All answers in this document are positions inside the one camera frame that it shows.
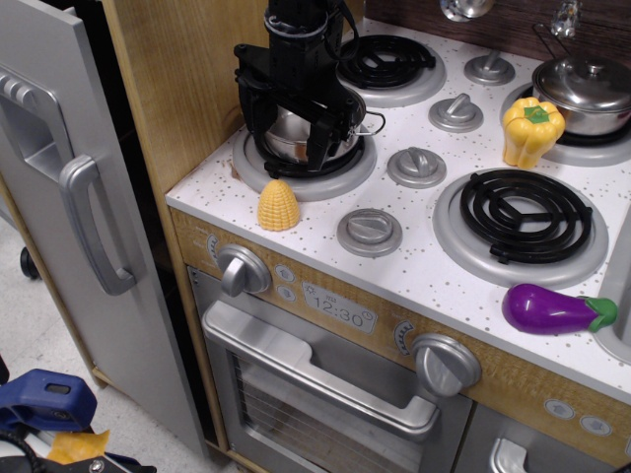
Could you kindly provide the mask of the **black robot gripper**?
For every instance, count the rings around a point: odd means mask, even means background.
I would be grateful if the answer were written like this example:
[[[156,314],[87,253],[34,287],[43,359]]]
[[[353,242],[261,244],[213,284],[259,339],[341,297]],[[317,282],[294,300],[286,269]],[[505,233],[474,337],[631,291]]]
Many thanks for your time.
[[[359,126],[365,106],[337,78],[338,65],[351,59],[359,33],[351,17],[266,17],[266,47],[241,43],[236,81],[245,125],[257,145],[285,108],[311,124],[308,170],[321,170],[351,148],[350,129]]]

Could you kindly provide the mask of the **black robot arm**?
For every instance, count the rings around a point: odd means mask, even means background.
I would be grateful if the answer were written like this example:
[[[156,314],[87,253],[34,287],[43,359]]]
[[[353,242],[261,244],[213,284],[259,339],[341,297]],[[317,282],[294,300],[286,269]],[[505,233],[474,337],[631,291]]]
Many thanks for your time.
[[[363,100],[337,77],[359,49],[353,15],[343,1],[270,1],[266,47],[241,43],[236,81],[248,131],[263,136],[284,108],[310,125],[307,169],[319,171],[366,114]]]

